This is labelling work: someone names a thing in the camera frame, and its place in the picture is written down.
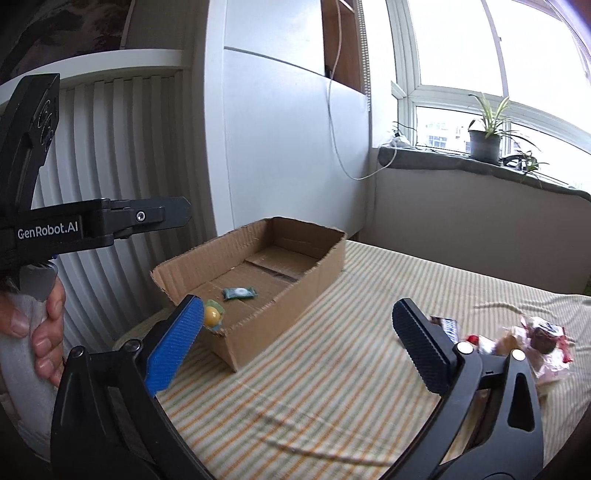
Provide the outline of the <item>person left hand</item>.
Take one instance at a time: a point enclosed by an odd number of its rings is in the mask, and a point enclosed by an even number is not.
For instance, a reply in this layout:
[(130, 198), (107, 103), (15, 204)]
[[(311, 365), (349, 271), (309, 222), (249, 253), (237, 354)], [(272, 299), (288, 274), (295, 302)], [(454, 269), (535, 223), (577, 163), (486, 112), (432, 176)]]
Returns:
[[(46, 318), (34, 330), (31, 339), (35, 355), (37, 375), (59, 386), (64, 369), (64, 306), (66, 293), (62, 282), (56, 276), (46, 301)], [(1, 333), (9, 337), (22, 339), (29, 334), (30, 320), (1, 292)]]

